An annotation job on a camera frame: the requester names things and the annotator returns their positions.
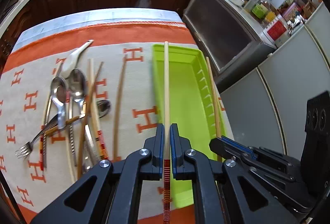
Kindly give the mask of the chopstick with striped end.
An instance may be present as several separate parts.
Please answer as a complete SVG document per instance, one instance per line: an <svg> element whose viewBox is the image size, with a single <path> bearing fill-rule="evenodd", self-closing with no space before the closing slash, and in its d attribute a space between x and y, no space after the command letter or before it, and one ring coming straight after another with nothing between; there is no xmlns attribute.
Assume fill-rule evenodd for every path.
<svg viewBox="0 0 330 224"><path fill-rule="evenodd" d="M96 79L96 75L94 73L94 63L92 58L88 59L87 78L88 78L88 90L91 91L92 84ZM103 160L103 159L108 159L108 153L106 150L104 136L100 124L95 91L96 91L96 86L94 87L94 93L91 96L90 116L92 121L93 136L96 142L97 152L98 155L100 156L100 159Z"/></svg>

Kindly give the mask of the steel fork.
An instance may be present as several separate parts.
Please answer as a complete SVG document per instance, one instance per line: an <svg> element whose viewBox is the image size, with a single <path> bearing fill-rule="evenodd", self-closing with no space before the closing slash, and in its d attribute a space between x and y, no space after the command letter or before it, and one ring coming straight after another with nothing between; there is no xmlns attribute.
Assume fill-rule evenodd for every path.
<svg viewBox="0 0 330 224"><path fill-rule="evenodd" d="M15 156L20 159L20 158L25 158L27 157L29 154L32 153L33 148L34 148L34 143L36 142L36 140L39 139L39 137L41 135L43 135L45 133L45 131L47 131L48 129L56 126L58 123L58 114L56 114L43 128L41 131L39 131L39 133L37 135L35 135L35 137L31 140L28 141L24 146L22 146L21 148L19 148L18 150L15 151Z"/></svg>

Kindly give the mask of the brown curved chopstick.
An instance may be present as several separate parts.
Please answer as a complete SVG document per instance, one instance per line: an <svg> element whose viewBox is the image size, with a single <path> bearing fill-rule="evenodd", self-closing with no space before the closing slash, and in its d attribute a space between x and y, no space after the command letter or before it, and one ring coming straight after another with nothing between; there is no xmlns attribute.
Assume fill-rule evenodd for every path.
<svg viewBox="0 0 330 224"><path fill-rule="evenodd" d="M113 161L119 160L118 148L119 148L119 124L120 124L120 109L121 109L121 99L123 95L123 85L124 85L124 77L126 70L126 62L127 55L125 54L123 57L123 65L120 72L118 90L116 95L116 103L115 103L115 115L114 115L114 131L113 131Z"/></svg>

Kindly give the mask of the light chopstick red striped end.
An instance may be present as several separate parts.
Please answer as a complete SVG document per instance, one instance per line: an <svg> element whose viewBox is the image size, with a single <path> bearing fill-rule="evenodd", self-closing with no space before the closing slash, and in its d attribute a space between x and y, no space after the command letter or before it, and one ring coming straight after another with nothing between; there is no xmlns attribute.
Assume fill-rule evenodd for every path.
<svg viewBox="0 0 330 224"><path fill-rule="evenodd" d="M169 44L164 42L164 153L163 153L163 223L170 223L170 179L171 179L171 150L170 150L170 69Z"/></svg>

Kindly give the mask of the lime green plastic tray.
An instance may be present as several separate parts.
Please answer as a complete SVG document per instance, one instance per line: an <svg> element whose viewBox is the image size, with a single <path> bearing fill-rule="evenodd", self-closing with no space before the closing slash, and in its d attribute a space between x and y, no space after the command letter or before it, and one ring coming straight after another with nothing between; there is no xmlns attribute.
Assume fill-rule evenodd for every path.
<svg viewBox="0 0 330 224"><path fill-rule="evenodd" d="M193 149L209 159L217 155L209 148L216 137L213 95L205 57L199 49L170 45L170 122L178 125L179 135L189 139ZM164 118L164 45L152 46L153 85L158 122ZM175 208L193 204L192 185L171 176L171 198Z"/></svg>

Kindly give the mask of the white ceramic soup spoon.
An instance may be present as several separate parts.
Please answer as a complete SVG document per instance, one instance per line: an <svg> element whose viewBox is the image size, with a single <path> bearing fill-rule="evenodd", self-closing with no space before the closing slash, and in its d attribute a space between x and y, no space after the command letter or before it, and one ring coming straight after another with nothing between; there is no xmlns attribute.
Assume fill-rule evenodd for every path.
<svg viewBox="0 0 330 224"><path fill-rule="evenodd" d="M93 42L94 42L93 39L88 40L83 45L81 45L79 48L77 48L75 51L73 51L72 53L69 54L69 56L64 61L64 64L63 64L62 69L61 69L60 75L63 78L66 79L66 78L69 77L71 71L76 68L77 63L78 63L78 59L79 59L79 56L81 55L81 53L85 49L87 49Z"/></svg>

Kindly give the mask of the steel spoon wide handle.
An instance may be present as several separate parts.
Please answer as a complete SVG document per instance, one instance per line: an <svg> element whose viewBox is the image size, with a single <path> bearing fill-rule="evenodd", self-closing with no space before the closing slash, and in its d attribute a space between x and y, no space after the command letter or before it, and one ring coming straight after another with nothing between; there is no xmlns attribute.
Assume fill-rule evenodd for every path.
<svg viewBox="0 0 330 224"><path fill-rule="evenodd" d="M51 81L51 100L58 110L58 129L62 130L66 126L66 97L67 83L61 76L56 76Z"/></svg>

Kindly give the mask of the small steel spoon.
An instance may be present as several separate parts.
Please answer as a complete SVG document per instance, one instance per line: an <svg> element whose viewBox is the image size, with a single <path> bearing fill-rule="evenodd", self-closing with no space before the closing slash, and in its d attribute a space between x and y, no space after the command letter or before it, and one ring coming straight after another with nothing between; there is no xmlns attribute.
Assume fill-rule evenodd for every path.
<svg viewBox="0 0 330 224"><path fill-rule="evenodd" d="M109 100L97 101L98 117L102 118L106 116L111 110L111 103Z"/></svg>

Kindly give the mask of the grey oven appliance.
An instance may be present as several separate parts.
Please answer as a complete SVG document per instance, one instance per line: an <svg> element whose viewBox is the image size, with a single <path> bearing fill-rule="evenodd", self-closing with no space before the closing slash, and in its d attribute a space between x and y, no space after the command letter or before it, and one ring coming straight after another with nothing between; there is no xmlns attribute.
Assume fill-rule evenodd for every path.
<svg viewBox="0 0 330 224"><path fill-rule="evenodd" d="M190 0L182 20L200 50L209 57L220 92L276 50L261 38L258 22L228 0Z"/></svg>

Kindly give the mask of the large steel spoon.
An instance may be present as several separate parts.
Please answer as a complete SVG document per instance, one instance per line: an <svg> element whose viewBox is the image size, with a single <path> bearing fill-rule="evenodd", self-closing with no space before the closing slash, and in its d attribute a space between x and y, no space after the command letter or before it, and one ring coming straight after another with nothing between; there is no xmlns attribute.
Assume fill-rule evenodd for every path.
<svg viewBox="0 0 330 224"><path fill-rule="evenodd" d="M68 77L68 83L73 101L78 105L80 113L85 114L87 85L83 72L78 68L73 69Z"/></svg>

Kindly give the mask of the orange white H blanket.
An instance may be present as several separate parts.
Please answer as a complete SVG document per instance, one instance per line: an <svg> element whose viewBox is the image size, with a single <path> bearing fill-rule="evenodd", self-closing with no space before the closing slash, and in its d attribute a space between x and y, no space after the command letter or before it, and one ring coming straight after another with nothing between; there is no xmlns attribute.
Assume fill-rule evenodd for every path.
<svg viewBox="0 0 330 224"><path fill-rule="evenodd" d="M15 151L43 125L50 83L56 69L86 41L78 68L88 73L88 61L100 72L97 100L108 99L112 109L100 121L108 157L122 160L155 134L160 118L153 87L152 46L195 48L189 30L177 19L73 22L64 16L24 31L1 75L1 172L27 222L73 183L69 168L68 135L47 140L46 166L39 148L28 158Z"/></svg>

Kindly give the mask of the light wooden chopstick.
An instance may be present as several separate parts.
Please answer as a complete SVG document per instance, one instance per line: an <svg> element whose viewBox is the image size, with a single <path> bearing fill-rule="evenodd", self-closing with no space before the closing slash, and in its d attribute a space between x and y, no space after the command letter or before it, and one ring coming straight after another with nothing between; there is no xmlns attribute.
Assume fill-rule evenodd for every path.
<svg viewBox="0 0 330 224"><path fill-rule="evenodd" d="M212 104L213 104L213 109L214 109L215 138L221 138L222 130L221 130L219 107L218 107L218 98L217 98L217 94L215 91L215 84L214 84L210 60L207 56L205 57L205 59L206 59L207 72L208 72L209 81L210 81L211 99L212 99Z"/></svg>

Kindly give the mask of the wooden handled utensil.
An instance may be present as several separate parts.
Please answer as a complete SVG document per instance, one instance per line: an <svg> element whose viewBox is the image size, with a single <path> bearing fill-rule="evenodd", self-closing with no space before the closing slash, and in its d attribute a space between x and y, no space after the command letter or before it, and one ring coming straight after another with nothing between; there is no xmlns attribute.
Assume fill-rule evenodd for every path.
<svg viewBox="0 0 330 224"><path fill-rule="evenodd" d="M64 127L71 125L72 123L81 120L82 118L85 117L85 114L79 115L79 116L75 116L69 120L65 121ZM46 135L46 136L51 136L53 133L59 131L60 128L58 127L58 122L56 121L55 123L52 123L49 127L46 127L44 129L44 131L42 131L42 135Z"/></svg>

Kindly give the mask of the red labelled white container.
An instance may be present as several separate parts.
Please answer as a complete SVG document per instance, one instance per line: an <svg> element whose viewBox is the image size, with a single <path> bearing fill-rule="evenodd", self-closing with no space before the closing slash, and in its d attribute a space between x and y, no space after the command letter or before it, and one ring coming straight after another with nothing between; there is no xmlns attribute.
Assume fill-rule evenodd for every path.
<svg viewBox="0 0 330 224"><path fill-rule="evenodd" d="M278 15L263 30L263 34L279 48L289 39L288 24L281 15Z"/></svg>

